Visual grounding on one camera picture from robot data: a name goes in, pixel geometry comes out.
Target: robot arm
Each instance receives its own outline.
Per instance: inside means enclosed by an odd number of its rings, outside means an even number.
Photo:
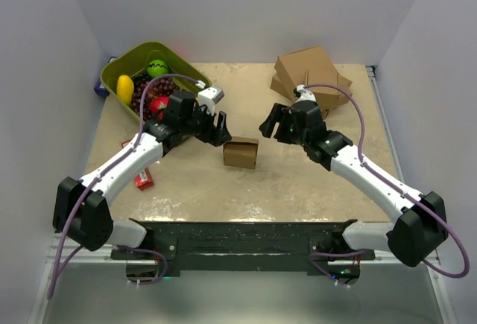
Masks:
[[[274,105],[259,128],[262,135],[270,138],[278,123],[274,136],[278,142],[301,145],[313,162],[351,182],[389,217],[390,223],[351,222],[341,234],[350,249],[392,252],[402,263],[417,266],[447,239],[448,233],[409,197],[420,199],[420,203],[445,221],[442,198],[434,192],[422,195],[364,157],[363,162],[399,192],[383,182],[364,167],[351,140],[326,128],[314,95],[304,86],[297,87],[296,93],[299,98],[290,107]],[[323,247],[322,252],[328,249],[329,246]]]
[[[132,220],[113,220],[109,206],[118,193],[148,165],[164,157],[185,138],[195,136],[215,147],[229,141],[227,115],[218,114],[215,125],[215,105],[224,97],[219,87],[209,87],[199,92],[198,99],[187,91],[178,91],[169,98],[168,106],[162,109],[162,119],[157,113],[144,125],[144,131],[134,136],[131,142],[100,168],[74,180],[67,177],[60,183],[54,209],[53,226],[63,231],[66,218],[74,203],[85,188],[97,181],[75,215],[68,230],[68,237],[88,250],[94,251],[105,244],[139,247],[145,240],[147,230]],[[101,173],[126,152],[120,163],[101,177]]]

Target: table top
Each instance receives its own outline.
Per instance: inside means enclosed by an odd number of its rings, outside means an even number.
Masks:
[[[387,220],[381,209],[346,180],[308,159],[296,145],[265,139],[259,125],[275,102],[290,104],[270,90],[273,64],[197,63],[226,97],[218,110],[227,113],[233,136],[259,140],[256,169],[224,166],[222,147],[188,139],[160,163],[148,166],[154,186],[140,191],[130,183],[111,206],[116,219],[190,221],[364,221]],[[366,123],[364,153],[395,174],[373,90],[363,65],[336,65],[352,84]],[[358,116],[351,103],[334,109],[326,119],[358,141]],[[121,149],[138,130],[137,121],[118,101],[108,97],[99,121],[87,172],[95,170]]]

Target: white wall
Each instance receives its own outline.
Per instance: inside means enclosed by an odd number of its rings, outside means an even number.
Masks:
[[[416,0],[377,69],[406,181],[444,197],[471,274],[447,280],[459,323],[474,323],[477,287],[476,0]],[[444,267],[462,260],[448,241]]]
[[[157,39],[198,62],[274,62],[322,44],[337,63],[377,64],[414,0],[78,0],[112,55]]]
[[[0,323],[26,323],[51,241],[58,182],[101,101],[104,56],[75,0],[0,0]]]

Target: yellow fruit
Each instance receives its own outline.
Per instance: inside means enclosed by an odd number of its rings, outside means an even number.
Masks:
[[[134,93],[134,82],[131,77],[123,74],[118,78],[118,84],[116,85],[116,94],[119,99],[127,106],[131,105]]]

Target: green basket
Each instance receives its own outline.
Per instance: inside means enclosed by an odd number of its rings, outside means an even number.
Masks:
[[[196,80],[202,80],[207,86],[211,86],[211,82],[207,77],[167,46],[159,42],[143,43],[108,63],[101,73],[101,82],[106,89],[137,120],[139,120],[139,116],[118,98],[116,84],[118,83],[119,76],[122,74],[132,77],[143,73],[146,71],[149,62],[157,59],[164,60],[168,64],[171,73],[184,74]],[[199,92],[199,88],[192,82],[182,78],[174,78],[174,82],[180,89],[185,89],[195,94]]]

